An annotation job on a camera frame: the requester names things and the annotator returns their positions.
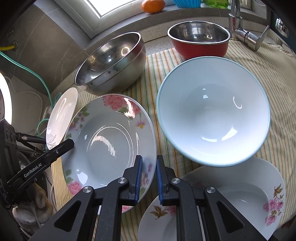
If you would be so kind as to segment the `plain white plate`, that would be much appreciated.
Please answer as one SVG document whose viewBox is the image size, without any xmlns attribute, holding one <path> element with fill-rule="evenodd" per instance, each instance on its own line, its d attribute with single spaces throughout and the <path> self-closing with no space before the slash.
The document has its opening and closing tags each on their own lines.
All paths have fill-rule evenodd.
<svg viewBox="0 0 296 241">
<path fill-rule="evenodd" d="M 46 145 L 48 150 L 56 147 L 63 140 L 76 113 L 79 102 L 78 90 L 71 87 L 66 90 L 54 106 L 47 124 Z"/>
</svg>

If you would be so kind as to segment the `small floral white plate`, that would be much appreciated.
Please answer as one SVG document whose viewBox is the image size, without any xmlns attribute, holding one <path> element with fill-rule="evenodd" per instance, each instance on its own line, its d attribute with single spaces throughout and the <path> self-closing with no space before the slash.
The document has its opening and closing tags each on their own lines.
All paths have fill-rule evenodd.
<svg viewBox="0 0 296 241">
<path fill-rule="evenodd" d="M 285 208 L 285 184 L 270 162 L 252 157 L 236 166 L 203 166 L 183 179 L 192 186 L 213 186 L 269 239 L 278 228 Z M 138 228 L 138 240 L 176 240 L 176 209 L 161 206 L 159 199 L 147 208 Z"/>
</svg>

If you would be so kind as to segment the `pale green ceramic bowl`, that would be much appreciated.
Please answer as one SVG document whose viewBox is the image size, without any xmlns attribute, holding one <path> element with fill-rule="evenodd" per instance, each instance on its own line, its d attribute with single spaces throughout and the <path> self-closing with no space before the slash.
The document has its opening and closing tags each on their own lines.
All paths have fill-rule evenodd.
<svg viewBox="0 0 296 241">
<path fill-rule="evenodd" d="M 270 105 L 259 80 L 222 57 L 197 57 L 175 67 L 157 95 L 166 138 L 188 159 L 208 166 L 242 163 L 262 147 Z"/>
</svg>

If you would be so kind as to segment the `large steel bowl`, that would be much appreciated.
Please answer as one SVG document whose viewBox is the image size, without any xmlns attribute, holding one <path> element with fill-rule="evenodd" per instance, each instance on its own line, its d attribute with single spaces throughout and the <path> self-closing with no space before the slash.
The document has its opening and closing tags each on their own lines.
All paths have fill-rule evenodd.
<svg viewBox="0 0 296 241">
<path fill-rule="evenodd" d="M 79 67 L 75 85 L 94 95 L 121 92 L 143 73 L 146 57 L 141 34 L 124 33 L 91 53 Z"/>
</svg>

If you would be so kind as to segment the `red steel bowl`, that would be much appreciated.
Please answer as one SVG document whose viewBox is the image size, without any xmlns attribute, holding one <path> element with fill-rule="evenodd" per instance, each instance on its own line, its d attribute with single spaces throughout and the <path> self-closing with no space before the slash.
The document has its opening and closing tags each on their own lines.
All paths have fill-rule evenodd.
<svg viewBox="0 0 296 241">
<path fill-rule="evenodd" d="M 167 31 L 175 50 L 186 60 L 202 56 L 224 57 L 230 33 L 224 27 L 208 21 L 186 21 Z"/>
</svg>

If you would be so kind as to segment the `black tripod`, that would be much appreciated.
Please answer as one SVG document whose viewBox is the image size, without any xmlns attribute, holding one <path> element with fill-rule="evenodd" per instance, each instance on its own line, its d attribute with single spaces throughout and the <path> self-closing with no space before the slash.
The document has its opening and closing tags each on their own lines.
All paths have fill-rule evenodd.
<svg viewBox="0 0 296 241">
<path fill-rule="evenodd" d="M 24 146 L 34 150 L 35 152 L 41 152 L 41 150 L 35 147 L 34 145 L 32 145 L 32 143 L 43 144 L 43 145 L 46 144 L 46 140 L 44 138 L 28 135 L 25 133 L 16 133 L 15 137 L 16 137 L 16 141 L 22 143 Z"/>
</svg>

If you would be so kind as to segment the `white crumpled towel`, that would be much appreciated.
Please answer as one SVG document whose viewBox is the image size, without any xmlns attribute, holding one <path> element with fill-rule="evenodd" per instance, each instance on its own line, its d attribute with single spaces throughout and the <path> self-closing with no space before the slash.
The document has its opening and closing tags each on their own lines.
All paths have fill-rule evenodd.
<svg viewBox="0 0 296 241">
<path fill-rule="evenodd" d="M 23 230 L 34 234 L 52 216 L 53 206 L 45 190 L 36 183 L 29 188 L 29 198 L 31 201 L 17 204 L 12 214 Z"/>
</svg>

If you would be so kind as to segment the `striped yellow cloth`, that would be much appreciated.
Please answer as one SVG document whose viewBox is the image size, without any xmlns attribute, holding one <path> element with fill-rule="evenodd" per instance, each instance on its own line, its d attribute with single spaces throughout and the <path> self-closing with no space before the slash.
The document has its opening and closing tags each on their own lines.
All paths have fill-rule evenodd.
<svg viewBox="0 0 296 241">
<path fill-rule="evenodd" d="M 281 227 L 295 216 L 295 58 L 290 50 L 279 45 L 263 44 L 263 50 L 259 53 L 251 53 L 242 43 L 231 40 L 226 57 L 242 64 L 251 71 L 260 81 L 267 93 L 271 105 L 271 127 L 267 140 L 261 149 L 255 154 L 272 163 L 281 173 L 285 182 L 286 195 L 280 211 L 276 212 L 274 222 L 263 227 Z M 156 98 L 165 74 L 182 62 L 177 51 L 168 49 L 147 56 L 147 63 L 141 77 L 123 94 L 138 101 L 151 117 L 152 123 L 156 123 Z M 199 168 L 199 164 L 189 161 L 173 148 L 164 137 L 160 127 L 155 127 L 157 148 L 159 154 L 164 154 L 166 163 L 179 174 L 180 177 Z M 61 159 L 53 164 L 54 191 L 56 194 L 57 208 L 61 208 L 72 198 L 72 194 L 66 188 L 66 182 L 62 176 Z M 141 201 L 139 207 L 124 208 L 122 214 L 121 240 L 137 240 L 140 218 L 148 208 L 148 204 L 156 197 L 156 184 L 152 182 L 152 188 Z"/>
</svg>

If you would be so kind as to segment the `orange tangerine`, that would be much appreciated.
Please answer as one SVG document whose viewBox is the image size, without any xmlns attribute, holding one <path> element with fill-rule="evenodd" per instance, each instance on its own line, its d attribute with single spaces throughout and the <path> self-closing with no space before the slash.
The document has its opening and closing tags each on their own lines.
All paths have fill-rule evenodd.
<svg viewBox="0 0 296 241">
<path fill-rule="evenodd" d="M 144 0 L 141 4 L 142 10 L 149 14 L 159 13 L 165 6 L 166 3 L 164 0 Z"/>
</svg>

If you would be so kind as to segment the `chrome faucet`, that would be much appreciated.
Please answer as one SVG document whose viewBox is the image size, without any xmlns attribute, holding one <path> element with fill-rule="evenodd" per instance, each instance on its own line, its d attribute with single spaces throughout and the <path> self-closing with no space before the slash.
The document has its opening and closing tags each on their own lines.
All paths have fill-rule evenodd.
<svg viewBox="0 0 296 241">
<path fill-rule="evenodd" d="M 240 16 L 240 1 L 231 1 L 231 10 L 228 14 L 229 18 L 229 32 L 232 38 L 236 38 L 243 42 L 252 51 L 256 52 L 264 41 L 267 33 L 270 30 L 270 25 L 267 25 L 260 36 L 243 29 L 243 19 Z"/>
</svg>

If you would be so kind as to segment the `blue plastic cup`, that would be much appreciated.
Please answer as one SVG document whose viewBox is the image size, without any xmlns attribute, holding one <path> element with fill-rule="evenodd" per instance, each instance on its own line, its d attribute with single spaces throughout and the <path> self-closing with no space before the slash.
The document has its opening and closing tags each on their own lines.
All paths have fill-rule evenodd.
<svg viewBox="0 0 296 241">
<path fill-rule="evenodd" d="M 201 7 L 201 0 L 173 0 L 178 8 L 194 9 Z"/>
</svg>

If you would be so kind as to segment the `green soap bottle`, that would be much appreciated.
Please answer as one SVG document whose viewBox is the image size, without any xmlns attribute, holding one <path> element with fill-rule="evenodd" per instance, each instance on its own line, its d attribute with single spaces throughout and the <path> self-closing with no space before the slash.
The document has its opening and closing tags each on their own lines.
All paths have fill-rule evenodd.
<svg viewBox="0 0 296 241">
<path fill-rule="evenodd" d="M 214 8 L 227 9 L 229 0 L 203 0 L 203 3 Z"/>
</svg>

